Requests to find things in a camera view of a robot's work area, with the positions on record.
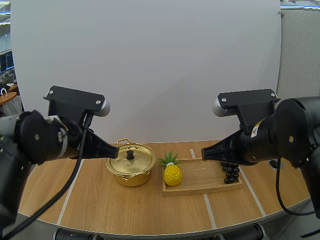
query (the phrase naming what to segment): table edge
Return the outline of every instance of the table edge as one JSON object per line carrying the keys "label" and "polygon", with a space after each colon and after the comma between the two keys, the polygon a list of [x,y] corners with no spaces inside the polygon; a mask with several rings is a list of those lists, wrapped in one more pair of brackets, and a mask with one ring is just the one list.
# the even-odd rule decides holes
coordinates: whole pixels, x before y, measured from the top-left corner
{"label": "table edge", "polygon": [[[297,207],[299,207],[302,204],[307,203],[310,200],[310,197],[307,197],[306,199],[297,202],[296,204],[288,207],[289,210],[293,210]],[[18,214],[21,214],[23,216],[29,217],[26,214],[23,214],[21,212],[18,212]],[[135,234],[121,234],[121,233],[108,233],[108,232],[95,232],[95,231],[90,231],[90,230],[85,230],[85,229],[77,229],[77,228],[72,228],[69,226],[63,226],[63,225],[58,225],[54,224],[51,222],[47,222],[44,220],[37,219],[37,222],[41,222],[44,225],[51,226],[51,227],[56,227],[58,228],[64,228],[64,229],[69,229],[73,231],[78,231],[78,232],[85,232],[85,233],[96,233],[96,234],[101,234],[103,237],[108,237],[108,238],[116,238],[116,239],[168,239],[168,238],[179,238],[179,239],[185,239],[185,240],[191,240],[194,236],[205,236],[205,235],[212,235],[215,233],[223,233],[223,232],[228,232],[232,229],[237,229],[240,227],[244,227],[253,223],[263,223],[270,221],[272,219],[284,216],[287,214],[283,209],[273,212],[271,214],[261,216],[255,219],[251,219],[249,221],[244,221],[240,222],[237,224],[229,225],[229,226],[224,226],[224,227],[218,227],[215,229],[208,229],[208,230],[202,230],[202,231],[194,231],[194,232],[181,232],[181,233],[170,233],[170,234],[155,234],[155,235],[135,235]]]}

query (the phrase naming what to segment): wooden tray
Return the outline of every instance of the wooden tray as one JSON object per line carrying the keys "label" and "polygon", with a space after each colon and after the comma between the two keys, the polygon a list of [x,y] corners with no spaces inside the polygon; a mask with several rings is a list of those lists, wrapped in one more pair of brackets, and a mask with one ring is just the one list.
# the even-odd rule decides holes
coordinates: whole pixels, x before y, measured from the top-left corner
{"label": "wooden tray", "polygon": [[168,186],[165,183],[163,178],[165,169],[162,167],[164,197],[210,194],[242,188],[243,183],[240,178],[234,183],[224,183],[226,173],[222,170],[219,161],[201,158],[181,158],[177,161],[181,162],[178,166],[182,172],[182,182],[176,186]]}

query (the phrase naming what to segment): lid knob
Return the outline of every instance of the lid knob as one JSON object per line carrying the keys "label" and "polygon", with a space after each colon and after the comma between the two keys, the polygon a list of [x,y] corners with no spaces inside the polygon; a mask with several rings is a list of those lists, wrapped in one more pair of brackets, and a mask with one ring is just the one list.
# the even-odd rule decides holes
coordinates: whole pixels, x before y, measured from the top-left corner
{"label": "lid knob", "polygon": [[135,159],[134,151],[132,150],[126,151],[126,159],[128,159],[129,161]]}

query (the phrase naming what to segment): pineapple leaves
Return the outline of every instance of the pineapple leaves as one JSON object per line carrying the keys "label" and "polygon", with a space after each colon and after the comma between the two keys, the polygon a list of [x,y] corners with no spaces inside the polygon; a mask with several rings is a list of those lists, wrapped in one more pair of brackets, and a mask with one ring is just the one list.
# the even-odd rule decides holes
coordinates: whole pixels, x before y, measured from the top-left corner
{"label": "pineapple leaves", "polygon": [[174,163],[178,157],[179,153],[177,153],[173,158],[172,158],[172,162]]}
{"label": "pineapple leaves", "polygon": [[166,151],[164,152],[164,158],[159,158],[158,160],[160,161],[159,166],[166,168],[168,163],[174,163],[175,165],[181,163],[180,161],[176,161],[179,153],[174,155],[172,157],[173,153],[172,151],[167,153]]}

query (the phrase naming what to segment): golden pot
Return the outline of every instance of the golden pot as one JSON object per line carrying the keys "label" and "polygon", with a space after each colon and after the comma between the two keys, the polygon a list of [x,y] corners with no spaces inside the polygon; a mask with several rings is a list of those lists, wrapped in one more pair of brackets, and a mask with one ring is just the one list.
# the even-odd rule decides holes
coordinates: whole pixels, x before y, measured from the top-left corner
{"label": "golden pot", "polygon": [[148,146],[131,143],[128,138],[116,142],[119,154],[116,159],[107,158],[105,165],[113,173],[114,179],[121,185],[136,187],[150,178],[151,170],[156,164],[156,154]]}

